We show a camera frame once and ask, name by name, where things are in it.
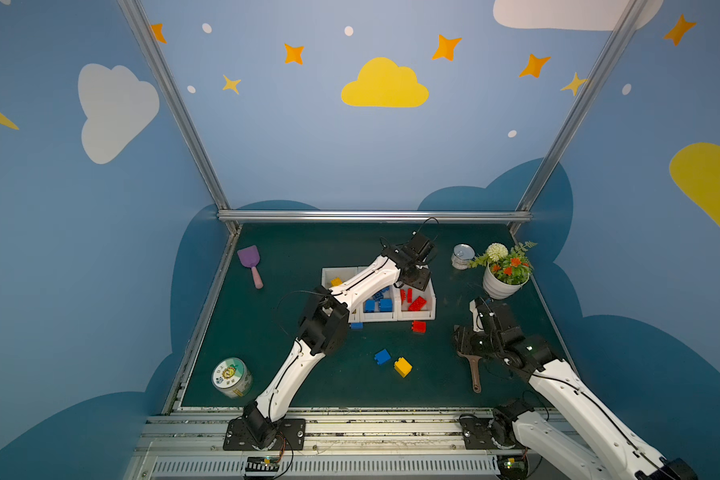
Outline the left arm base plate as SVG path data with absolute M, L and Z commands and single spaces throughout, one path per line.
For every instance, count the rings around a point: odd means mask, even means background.
M 304 448 L 306 421 L 298 418 L 285 418 L 274 425 L 263 426 L 256 432 L 243 418 L 235 418 L 228 425 L 223 438 L 224 451 L 275 451 Z

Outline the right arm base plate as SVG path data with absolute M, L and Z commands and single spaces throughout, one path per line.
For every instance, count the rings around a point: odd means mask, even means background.
M 467 450 L 525 448 L 525 445 L 516 438 L 512 422 L 503 416 L 488 418 L 467 413 L 461 414 L 457 421 Z

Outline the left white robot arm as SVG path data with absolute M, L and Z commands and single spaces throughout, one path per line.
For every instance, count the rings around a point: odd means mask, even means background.
M 297 335 L 272 381 L 243 409 L 241 419 L 257 449 L 270 447 L 296 393 L 314 367 L 343 345 L 350 314 L 386 287 L 427 287 L 427 266 L 434 242 L 415 232 L 404 244 L 382 244 L 380 255 L 348 281 L 331 288 L 318 286 L 299 317 Z

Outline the red lego bottom brick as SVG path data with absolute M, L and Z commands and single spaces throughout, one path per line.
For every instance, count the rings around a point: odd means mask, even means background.
M 419 312 L 424 309 L 424 307 L 427 305 L 427 300 L 421 296 L 417 297 L 413 303 L 409 304 L 408 311 L 409 312 Z

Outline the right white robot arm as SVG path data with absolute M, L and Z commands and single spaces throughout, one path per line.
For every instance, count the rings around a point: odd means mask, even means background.
M 480 361 L 496 360 L 544 397 L 582 440 L 572 440 L 515 399 L 494 408 L 488 419 L 462 421 L 467 448 L 528 448 L 570 479 L 696 478 L 688 463 L 667 459 L 622 422 L 543 337 L 526 336 L 507 304 L 477 297 L 469 309 L 471 325 L 456 326 L 452 341 L 470 364 L 474 392 L 481 390 Z

